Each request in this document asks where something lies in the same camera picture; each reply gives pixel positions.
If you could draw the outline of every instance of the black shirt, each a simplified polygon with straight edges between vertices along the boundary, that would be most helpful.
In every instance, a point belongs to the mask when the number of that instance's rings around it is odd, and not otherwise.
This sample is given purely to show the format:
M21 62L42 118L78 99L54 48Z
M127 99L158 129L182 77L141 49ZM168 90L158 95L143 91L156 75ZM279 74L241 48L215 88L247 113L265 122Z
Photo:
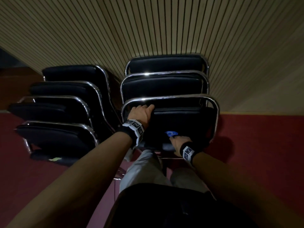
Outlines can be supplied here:
M210 192L153 183L123 190L105 223L108 227L258 227L241 210Z

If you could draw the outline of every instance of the blue tag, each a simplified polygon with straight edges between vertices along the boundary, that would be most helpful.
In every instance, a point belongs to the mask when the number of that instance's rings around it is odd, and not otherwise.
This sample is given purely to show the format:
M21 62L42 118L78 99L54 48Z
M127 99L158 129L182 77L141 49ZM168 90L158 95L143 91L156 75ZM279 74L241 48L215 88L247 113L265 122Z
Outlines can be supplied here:
M165 133L168 135L168 137L173 137L173 136L175 136L175 135L178 135L178 133L175 132L175 131L167 131L167 132L165 132Z

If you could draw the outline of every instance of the wristband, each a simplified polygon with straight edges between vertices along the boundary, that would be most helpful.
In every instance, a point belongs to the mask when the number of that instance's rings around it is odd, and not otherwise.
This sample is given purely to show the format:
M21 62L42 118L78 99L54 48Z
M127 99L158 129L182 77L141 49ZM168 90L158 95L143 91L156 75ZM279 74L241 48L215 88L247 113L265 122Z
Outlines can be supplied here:
M134 149L141 142L144 129L139 121L129 119L116 132L124 132L129 135L132 138L131 149Z
M191 165L193 157L200 152L203 152L203 149L194 142L185 142L182 144L179 150L182 158L189 162Z

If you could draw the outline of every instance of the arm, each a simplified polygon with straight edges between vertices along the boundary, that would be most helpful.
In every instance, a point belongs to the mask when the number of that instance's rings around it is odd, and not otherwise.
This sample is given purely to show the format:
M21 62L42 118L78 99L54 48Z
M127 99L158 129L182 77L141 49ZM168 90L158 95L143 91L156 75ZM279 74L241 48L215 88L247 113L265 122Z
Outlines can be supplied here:
M154 105L133 107L128 119L148 126ZM132 144L117 132L45 188L7 227L86 227Z
M188 137L170 139L176 155ZM219 198L245 211L260 227L304 227L304 221L274 195L234 167L201 152L192 160L199 177Z

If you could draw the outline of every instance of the light gray pants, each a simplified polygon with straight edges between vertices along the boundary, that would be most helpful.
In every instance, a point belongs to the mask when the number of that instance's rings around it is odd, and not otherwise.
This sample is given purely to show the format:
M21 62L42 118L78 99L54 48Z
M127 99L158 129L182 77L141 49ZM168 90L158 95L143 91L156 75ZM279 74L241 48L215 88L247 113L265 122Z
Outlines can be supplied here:
M209 191L208 187L190 168L177 168L173 171L170 180L166 178L156 154L148 149L143 151L128 168L120 182L120 192L138 183L155 183L196 190L202 193Z

